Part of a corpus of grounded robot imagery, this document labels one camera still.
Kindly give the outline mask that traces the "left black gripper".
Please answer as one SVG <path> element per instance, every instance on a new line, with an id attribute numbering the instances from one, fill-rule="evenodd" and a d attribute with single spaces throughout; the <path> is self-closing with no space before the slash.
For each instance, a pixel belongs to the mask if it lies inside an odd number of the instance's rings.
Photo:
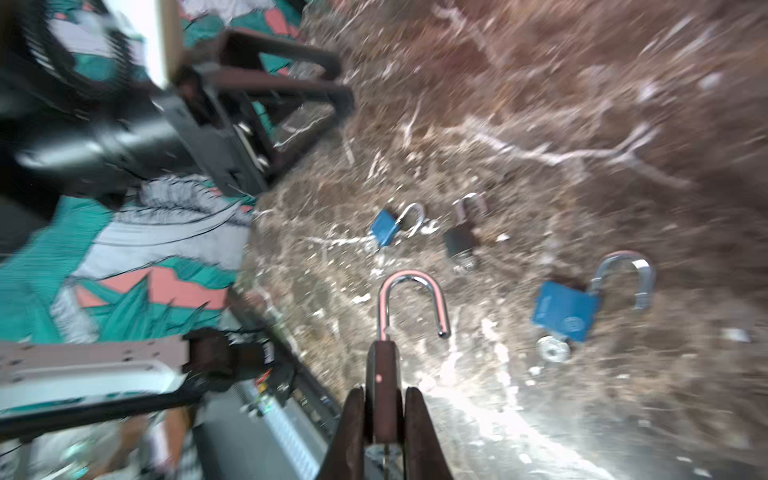
<path id="1" fill-rule="evenodd" d="M 303 61 L 338 78 L 339 56 L 243 29 L 223 33 L 218 61 L 266 71 L 261 55 Z M 120 197 L 166 175 L 202 174 L 227 195 L 257 196 L 266 174 L 293 168 L 354 111 L 352 90 L 331 80 L 295 79 L 239 68 L 192 74 L 180 88 L 139 84 L 88 101 L 21 59 L 1 68 L 1 179 L 74 197 Z M 278 126 L 305 105 L 331 108 L 275 144 Z"/>

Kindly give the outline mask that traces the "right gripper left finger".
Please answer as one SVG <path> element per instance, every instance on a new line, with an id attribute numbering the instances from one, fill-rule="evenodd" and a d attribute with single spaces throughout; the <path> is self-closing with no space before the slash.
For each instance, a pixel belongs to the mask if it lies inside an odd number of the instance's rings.
<path id="1" fill-rule="evenodd" d="M 364 478 L 365 427 L 365 390 L 356 387 L 346 397 L 338 428 L 316 480 Z"/>

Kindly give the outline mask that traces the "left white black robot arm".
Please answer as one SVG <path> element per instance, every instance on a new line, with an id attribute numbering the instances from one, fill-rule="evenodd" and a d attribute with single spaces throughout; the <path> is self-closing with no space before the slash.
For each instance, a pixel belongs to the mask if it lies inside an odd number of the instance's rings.
<path id="1" fill-rule="evenodd" d="M 179 256 L 206 266 L 242 263 L 247 232 L 236 195 L 273 188 L 354 109 L 335 53 L 230 30 L 186 51 L 166 88 L 139 85 L 90 100 L 33 68 L 12 96 L 32 102 L 11 121 L 10 182 L 25 195 L 92 198 L 121 206 L 157 183 L 171 193 L 189 174 L 213 180 L 221 208 L 130 210 L 102 230 L 78 277 L 110 281 Z M 126 342 L 1 346 L 5 439 L 38 436 L 199 401 L 251 377 L 257 348 L 211 328 Z"/>

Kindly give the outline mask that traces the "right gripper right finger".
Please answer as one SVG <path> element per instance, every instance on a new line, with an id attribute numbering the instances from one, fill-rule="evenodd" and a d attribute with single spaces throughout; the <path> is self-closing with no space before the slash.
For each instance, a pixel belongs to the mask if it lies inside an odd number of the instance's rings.
<path id="1" fill-rule="evenodd" d="M 409 387 L 405 396 L 405 478 L 453 480 L 422 392 Z"/>

